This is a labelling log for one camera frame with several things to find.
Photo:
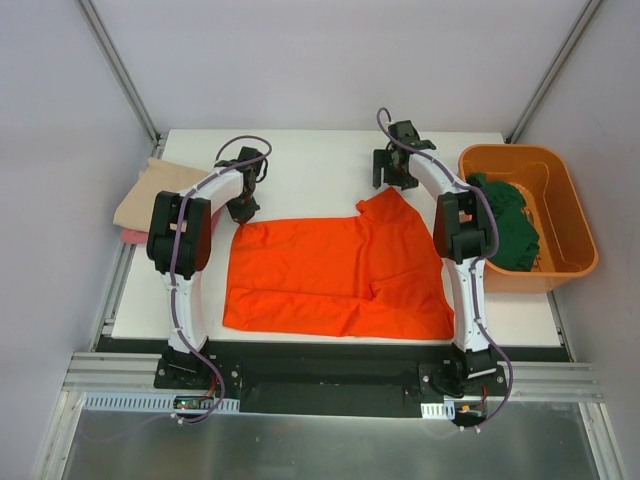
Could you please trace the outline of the orange t-shirt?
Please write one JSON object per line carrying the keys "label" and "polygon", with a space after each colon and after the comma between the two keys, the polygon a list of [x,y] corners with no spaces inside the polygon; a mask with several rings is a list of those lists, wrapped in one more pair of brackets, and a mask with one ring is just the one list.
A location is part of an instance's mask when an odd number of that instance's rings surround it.
{"label": "orange t-shirt", "polygon": [[454,311],[423,219],[395,189],[345,218],[238,229],[223,324],[251,332],[449,340]]}

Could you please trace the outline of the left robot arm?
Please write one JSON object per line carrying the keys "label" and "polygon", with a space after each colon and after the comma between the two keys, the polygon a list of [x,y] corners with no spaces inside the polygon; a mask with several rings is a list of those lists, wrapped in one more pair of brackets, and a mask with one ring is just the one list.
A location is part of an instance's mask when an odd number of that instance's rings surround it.
{"label": "left robot arm", "polygon": [[214,216],[226,209],[240,225],[254,217],[260,210],[254,192],[266,177],[269,155],[243,146],[235,159],[217,159],[214,169],[194,185],[156,195],[146,253],[167,292],[168,345],[177,352],[201,352],[208,341],[201,275],[212,251]]}

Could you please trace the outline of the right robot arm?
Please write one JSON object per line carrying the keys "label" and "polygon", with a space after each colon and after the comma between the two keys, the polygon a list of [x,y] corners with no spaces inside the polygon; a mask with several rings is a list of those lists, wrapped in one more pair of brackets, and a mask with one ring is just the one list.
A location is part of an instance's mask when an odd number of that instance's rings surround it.
{"label": "right robot arm", "polygon": [[464,359],[450,369],[450,382],[457,392],[473,394],[486,381],[480,363],[491,351],[484,268],[499,246],[496,220],[482,190],[442,163],[434,144],[421,138],[411,121],[377,123],[387,144],[373,151],[372,186],[423,187],[436,202],[432,239],[449,272],[454,351]]}

